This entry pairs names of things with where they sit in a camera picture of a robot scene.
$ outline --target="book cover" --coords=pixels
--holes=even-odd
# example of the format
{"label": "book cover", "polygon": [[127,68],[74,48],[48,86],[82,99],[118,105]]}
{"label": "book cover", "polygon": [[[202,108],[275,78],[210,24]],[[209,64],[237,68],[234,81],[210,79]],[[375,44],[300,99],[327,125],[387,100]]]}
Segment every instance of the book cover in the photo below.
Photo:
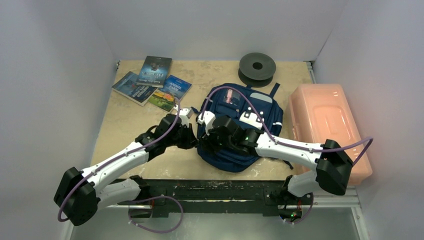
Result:
{"label": "book cover", "polygon": [[157,89],[153,86],[139,86],[136,84],[139,76],[132,71],[129,71],[121,80],[112,86],[112,89],[117,93],[133,100],[137,104],[144,106],[149,97]]}
{"label": "book cover", "polygon": [[164,87],[172,58],[147,56],[138,75],[137,85],[146,85],[157,88]]}
{"label": "book cover", "polygon": [[191,83],[170,75],[165,80],[164,86],[157,89],[148,102],[170,112],[174,107],[174,98],[181,100],[191,86]]}

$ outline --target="pink storage box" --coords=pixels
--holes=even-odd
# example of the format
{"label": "pink storage box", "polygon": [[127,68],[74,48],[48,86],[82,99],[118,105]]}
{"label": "pink storage box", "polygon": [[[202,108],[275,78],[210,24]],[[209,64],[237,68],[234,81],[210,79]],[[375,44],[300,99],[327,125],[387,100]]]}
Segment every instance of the pink storage box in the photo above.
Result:
{"label": "pink storage box", "polygon": [[[289,121],[293,140],[305,143],[337,141],[344,147],[361,140],[357,126],[339,84],[302,84],[288,98]],[[354,161],[363,145],[346,150]],[[298,167],[299,174],[309,171]],[[367,154],[352,168],[349,185],[359,185],[373,173]]]}

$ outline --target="tabletop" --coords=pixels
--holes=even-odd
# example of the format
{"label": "tabletop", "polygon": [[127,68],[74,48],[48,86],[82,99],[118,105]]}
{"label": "tabletop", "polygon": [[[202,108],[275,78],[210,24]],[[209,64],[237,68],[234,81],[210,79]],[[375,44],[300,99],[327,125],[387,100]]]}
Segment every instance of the tabletop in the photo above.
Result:
{"label": "tabletop", "polygon": [[[116,72],[115,83],[129,71],[138,74],[143,60],[122,60]],[[272,82],[258,91],[269,94],[275,83],[281,84],[274,99],[286,111],[289,95],[300,85],[312,83],[305,62],[276,62]],[[182,61],[173,60],[169,74],[192,84],[181,100],[181,107],[200,109],[211,88],[224,84],[244,85],[238,76],[239,61]],[[147,103],[140,106],[126,97],[111,91],[107,109],[95,145],[91,164],[95,165],[128,146],[141,133],[159,124],[167,113]],[[289,138],[288,114],[283,115],[280,137]],[[194,134],[197,127],[195,117]],[[122,177],[140,175],[145,179],[190,179],[190,180],[285,180],[296,174],[296,169],[278,159],[262,157],[242,172],[233,173],[217,169],[206,163],[195,148],[184,150],[175,146],[146,164],[133,168]]]}

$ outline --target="backpack handle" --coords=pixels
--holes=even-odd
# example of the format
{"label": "backpack handle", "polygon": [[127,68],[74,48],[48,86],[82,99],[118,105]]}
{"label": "backpack handle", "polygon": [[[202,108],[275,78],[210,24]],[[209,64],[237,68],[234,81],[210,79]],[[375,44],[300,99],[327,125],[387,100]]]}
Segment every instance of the backpack handle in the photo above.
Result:
{"label": "backpack handle", "polygon": [[278,88],[280,87],[280,84],[278,82],[275,83],[274,87],[272,88],[271,92],[269,93],[269,96],[273,99],[274,95],[276,94]]}

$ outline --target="white backdrop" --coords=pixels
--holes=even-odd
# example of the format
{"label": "white backdrop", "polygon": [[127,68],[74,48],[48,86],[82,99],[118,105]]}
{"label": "white backdrop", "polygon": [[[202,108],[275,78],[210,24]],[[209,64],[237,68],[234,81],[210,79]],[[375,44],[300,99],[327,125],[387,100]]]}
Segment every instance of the white backdrop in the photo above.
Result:
{"label": "white backdrop", "polygon": [[423,239],[424,1],[350,0],[315,64],[340,83],[373,175],[358,187],[371,239]]}
{"label": "white backdrop", "polygon": [[88,0],[119,59],[315,60],[348,0]]}
{"label": "white backdrop", "polygon": [[0,238],[58,240],[53,196],[90,163],[115,61],[82,0],[1,0],[0,33]]}

